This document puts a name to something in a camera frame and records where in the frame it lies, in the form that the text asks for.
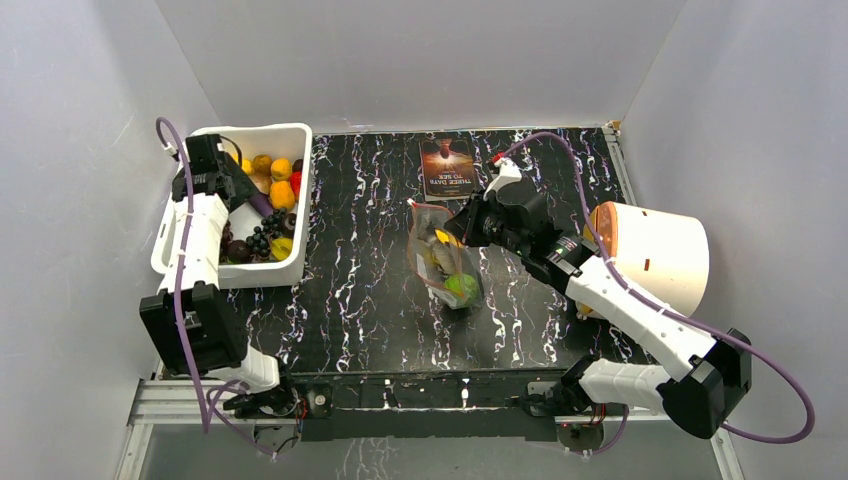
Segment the clear zip top bag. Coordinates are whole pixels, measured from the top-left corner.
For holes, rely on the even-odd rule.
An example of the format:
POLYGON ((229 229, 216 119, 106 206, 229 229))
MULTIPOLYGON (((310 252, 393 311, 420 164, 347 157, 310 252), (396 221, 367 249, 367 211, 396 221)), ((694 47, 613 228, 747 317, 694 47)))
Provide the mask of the clear zip top bag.
POLYGON ((406 203, 411 213, 406 251, 414 273, 447 308, 478 306, 483 296, 481 276, 466 247, 446 228, 452 213, 413 199, 406 203))

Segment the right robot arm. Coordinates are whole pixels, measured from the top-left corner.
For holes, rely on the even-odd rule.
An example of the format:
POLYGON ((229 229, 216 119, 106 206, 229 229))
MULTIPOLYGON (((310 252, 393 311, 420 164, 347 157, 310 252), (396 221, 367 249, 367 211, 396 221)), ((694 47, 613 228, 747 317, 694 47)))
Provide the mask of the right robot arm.
POLYGON ((635 283, 621 286, 597 246, 556 227, 527 180, 494 193, 476 192, 444 228, 467 247, 496 245, 519 257, 526 271, 558 293, 597 311, 655 359, 616 363, 587 355, 545 393, 529 393, 524 409, 537 415, 587 414, 602 404, 638 406, 666 414, 690 435, 709 439, 751 387, 747 337, 730 330, 718 339, 648 306, 635 283))

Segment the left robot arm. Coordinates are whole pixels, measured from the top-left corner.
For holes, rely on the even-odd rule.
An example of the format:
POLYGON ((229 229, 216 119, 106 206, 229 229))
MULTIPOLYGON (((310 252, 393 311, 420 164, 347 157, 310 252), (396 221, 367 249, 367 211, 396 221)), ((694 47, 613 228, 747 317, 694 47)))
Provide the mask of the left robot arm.
POLYGON ((157 292, 139 314, 169 372, 236 380, 275 416, 294 411, 297 387, 279 361, 250 346, 244 325, 225 310, 220 246, 229 215, 256 193, 218 134, 190 136, 188 160, 172 181, 164 232, 170 251, 157 292))

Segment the grey toy fish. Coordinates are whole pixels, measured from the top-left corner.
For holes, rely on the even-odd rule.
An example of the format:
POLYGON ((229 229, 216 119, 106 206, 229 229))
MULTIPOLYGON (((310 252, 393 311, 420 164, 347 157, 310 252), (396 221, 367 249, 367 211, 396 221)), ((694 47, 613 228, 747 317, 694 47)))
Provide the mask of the grey toy fish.
POLYGON ((430 251, 432 261, 446 276, 459 273, 461 266, 460 249, 440 243, 435 236, 436 229, 438 228, 428 229, 424 236, 424 242, 430 251))

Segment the green round fruit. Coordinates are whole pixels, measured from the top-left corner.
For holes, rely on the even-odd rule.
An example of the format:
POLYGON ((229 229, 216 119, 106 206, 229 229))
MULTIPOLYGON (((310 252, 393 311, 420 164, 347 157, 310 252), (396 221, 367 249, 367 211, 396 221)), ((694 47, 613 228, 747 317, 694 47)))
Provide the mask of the green round fruit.
POLYGON ((480 286, 474 275, 455 273, 448 276, 444 286, 463 302, 473 301, 480 294, 480 286))

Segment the yellow pear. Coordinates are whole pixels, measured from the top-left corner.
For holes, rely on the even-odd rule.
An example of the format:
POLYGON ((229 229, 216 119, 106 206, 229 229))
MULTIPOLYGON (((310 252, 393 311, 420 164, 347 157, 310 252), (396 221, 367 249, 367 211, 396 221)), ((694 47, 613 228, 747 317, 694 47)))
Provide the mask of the yellow pear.
POLYGON ((441 230, 441 229, 436 229, 435 230, 435 236, 436 236, 436 239, 444 245, 453 246, 453 247, 456 247, 458 249, 464 248, 464 245, 462 244, 462 242, 460 240, 458 240, 450 232, 447 232, 447 231, 441 230))

